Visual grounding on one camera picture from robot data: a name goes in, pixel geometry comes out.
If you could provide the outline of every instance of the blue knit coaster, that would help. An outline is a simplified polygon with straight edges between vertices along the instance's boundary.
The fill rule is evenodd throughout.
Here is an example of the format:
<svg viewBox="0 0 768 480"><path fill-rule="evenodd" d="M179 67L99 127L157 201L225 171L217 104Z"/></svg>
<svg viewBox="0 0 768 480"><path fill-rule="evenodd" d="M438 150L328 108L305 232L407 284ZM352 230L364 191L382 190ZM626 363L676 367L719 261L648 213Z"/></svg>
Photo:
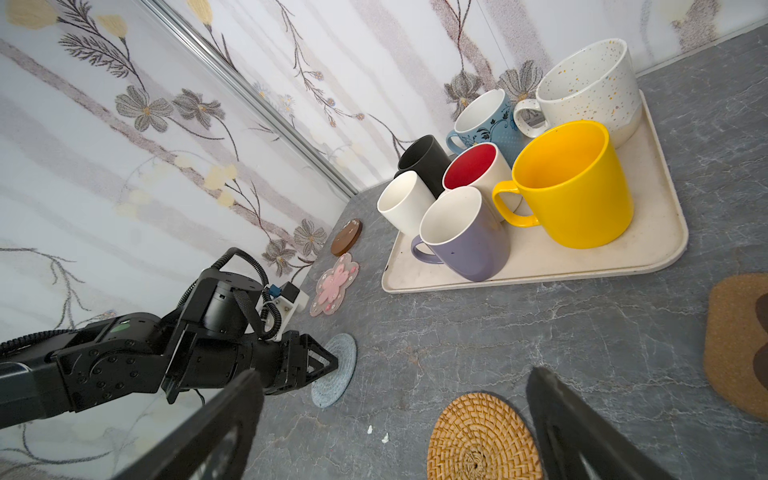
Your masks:
<svg viewBox="0 0 768 480"><path fill-rule="evenodd" d="M312 383L312 401L321 409L341 398L357 363L357 345L348 333L334 336L323 348L339 359L339 368Z"/></svg>

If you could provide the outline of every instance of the white mug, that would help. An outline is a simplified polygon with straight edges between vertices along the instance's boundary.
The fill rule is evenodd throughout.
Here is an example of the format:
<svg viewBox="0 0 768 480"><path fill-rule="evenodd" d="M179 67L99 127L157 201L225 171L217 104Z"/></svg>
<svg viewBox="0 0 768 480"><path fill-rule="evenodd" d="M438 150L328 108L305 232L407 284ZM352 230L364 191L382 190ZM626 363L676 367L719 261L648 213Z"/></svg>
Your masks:
<svg viewBox="0 0 768 480"><path fill-rule="evenodd" d="M384 189L376 208L389 222L408 237L419 234L419 225L435 196L413 170L398 175Z"/></svg>
<svg viewBox="0 0 768 480"><path fill-rule="evenodd" d="M493 189L499 182L510 178L512 178L512 169L498 149L498 145L486 142L476 144L456 157L442 175L442 186L445 191L465 185L477 188L483 200L491 208L494 218L503 222L504 217L493 206ZM515 211L522 199L523 197L517 194L505 194L502 200L509 210Z"/></svg>
<svg viewBox="0 0 768 480"><path fill-rule="evenodd" d="M619 148L640 126L641 104L627 42L609 38L555 65L536 88L536 99L519 101L512 116L528 137L538 137L569 121L599 121ZM540 111L544 124L531 127L525 123L524 110Z"/></svg>

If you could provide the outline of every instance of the coaster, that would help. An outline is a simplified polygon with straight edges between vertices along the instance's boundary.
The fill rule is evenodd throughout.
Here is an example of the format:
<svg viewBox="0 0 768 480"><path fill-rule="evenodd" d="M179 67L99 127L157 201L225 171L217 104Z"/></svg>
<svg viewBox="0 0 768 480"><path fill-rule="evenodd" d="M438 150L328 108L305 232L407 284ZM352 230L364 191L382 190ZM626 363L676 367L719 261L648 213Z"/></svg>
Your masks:
<svg viewBox="0 0 768 480"><path fill-rule="evenodd" d="M712 388L763 420L768 420L768 389L760 380L766 377L768 331L758 319L765 300L758 300L766 293L768 273L730 276L715 285L704 340L704 373Z"/></svg>
<svg viewBox="0 0 768 480"><path fill-rule="evenodd" d="M429 439L427 479L449 478L543 478L533 437L509 405L469 393L443 410Z"/></svg>
<svg viewBox="0 0 768 480"><path fill-rule="evenodd" d="M336 238L331 242L331 253L336 257L341 257L353 247L362 231L362 222L359 218L350 220L341 229Z"/></svg>
<svg viewBox="0 0 768 480"><path fill-rule="evenodd" d="M339 368L312 382L312 401L321 409L341 398L357 364L357 345L348 333L334 336L323 348L339 359Z"/></svg>
<svg viewBox="0 0 768 480"><path fill-rule="evenodd" d="M352 261L352 255L344 253L336 261L336 265L317 280L317 296L312 301L310 315L318 316L320 312L330 315L336 312L344 300L346 288L352 285L360 271L360 265Z"/></svg>

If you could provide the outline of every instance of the lavender mug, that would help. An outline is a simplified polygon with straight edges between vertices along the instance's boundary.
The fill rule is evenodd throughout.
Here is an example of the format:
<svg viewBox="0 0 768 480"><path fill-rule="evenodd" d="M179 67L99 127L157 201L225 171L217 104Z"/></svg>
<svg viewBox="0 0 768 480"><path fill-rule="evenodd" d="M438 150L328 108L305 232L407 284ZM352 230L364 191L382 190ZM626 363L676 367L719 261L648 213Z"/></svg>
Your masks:
<svg viewBox="0 0 768 480"><path fill-rule="evenodd" d="M434 255L416 247L424 243ZM411 253L425 263L444 263L472 282L498 273L509 258L509 237L483 201L480 190L446 190L426 211Z"/></svg>

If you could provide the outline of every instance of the black mug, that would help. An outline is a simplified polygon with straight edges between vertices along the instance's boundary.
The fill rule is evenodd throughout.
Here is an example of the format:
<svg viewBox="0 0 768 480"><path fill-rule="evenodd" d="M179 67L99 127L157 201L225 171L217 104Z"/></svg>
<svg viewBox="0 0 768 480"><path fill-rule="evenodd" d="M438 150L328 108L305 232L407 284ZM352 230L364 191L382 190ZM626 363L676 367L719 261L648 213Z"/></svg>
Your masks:
<svg viewBox="0 0 768 480"><path fill-rule="evenodd" d="M413 170L424 181L435 198L445 190L442 175L451 161L438 141L432 135L426 135L413 142L397 163L395 177L408 170Z"/></svg>

